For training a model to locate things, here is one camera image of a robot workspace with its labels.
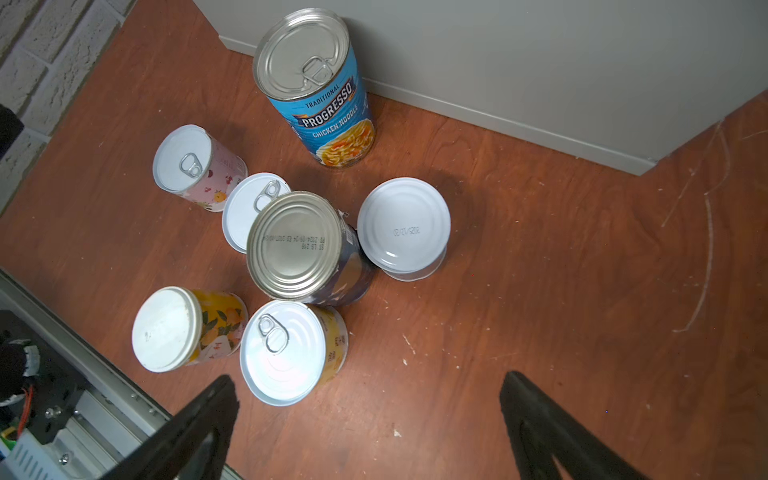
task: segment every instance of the yellow can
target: yellow can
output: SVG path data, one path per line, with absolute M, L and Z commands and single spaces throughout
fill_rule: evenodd
M 288 406 L 331 380 L 348 349 L 344 319 L 332 307 L 274 300 L 251 317 L 240 368 L 259 400 Z
M 248 319 L 233 293 L 167 286 L 141 306 L 131 336 L 145 369 L 170 372 L 237 351 Z

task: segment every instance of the screw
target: screw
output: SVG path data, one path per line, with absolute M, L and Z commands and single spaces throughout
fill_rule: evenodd
M 59 415 L 61 415 L 61 407 L 58 405 L 45 410 L 45 418 L 48 420 L 55 419 Z

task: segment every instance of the wooden floor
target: wooden floor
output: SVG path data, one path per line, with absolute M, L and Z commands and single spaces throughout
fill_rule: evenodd
M 643 177 L 371 103 L 372 153 L 326 170 L 191 0 L 140 0 L 0 218 L 0 265 L 172 412 L 231 375 L 245 478 L 516 478 L 498 407 L 512 369 L 654 478 L 768 476 L 767 93 Z M 352 225 L 393 177 L 449 204 L 443 268 L 377 275 L 341 309 L 342 372 L 296 406 L 260 403 L 237 357 L 162 375 L 134 358 L 134 314 L 162 286 L 266 301 L 220 214 L 153 182 L 187 123 Z

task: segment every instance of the white can lid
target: white can lid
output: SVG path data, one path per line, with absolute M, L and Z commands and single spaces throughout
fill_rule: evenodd
M 439 257 L 451 234 L 451 214 L 440 192 L 418 178 L 393 178 L 362 202 L 360 246 L 378 267 L 394 273 L 421 270 Z
M 253 174 L 232 190 L 221 226 L 229 245 L 240 253 L 246 253 L 248 233 L 259 213 L 272 200 L 290 192 L 290 187 L 280 176 L 270 173 Z
M 155 183 L 173 193 L 191 187 L 207 174 L 211 148 L 210 137 L 197 125 L 184 125 L 170 132 L 154 155 Z
M 240 344 L 240 368 L 250 391 L 274 406 L 292 405 L 320 380 L 326 338 L 303 303 L 273 300 L 254 313 Z
M 191 291 L 167 286 L 153 293 L 136 314 L 134 354 L 151 372 L 170 372 L 194 352 L 203 328 L 200 304 Z

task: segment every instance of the wire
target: wire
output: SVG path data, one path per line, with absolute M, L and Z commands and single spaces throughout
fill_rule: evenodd
M 18 421 L 16 438 L 22 436 L 24 427 L 26 427 L 27 421 L 29 420 L 29 413 L 32 410 L 32 394 L 34 393 L 34 390 L 35 387 L 32 385 L 29 386 L 29 390 L 24 389 L 24 412 L 22 413 L 22 418 Z

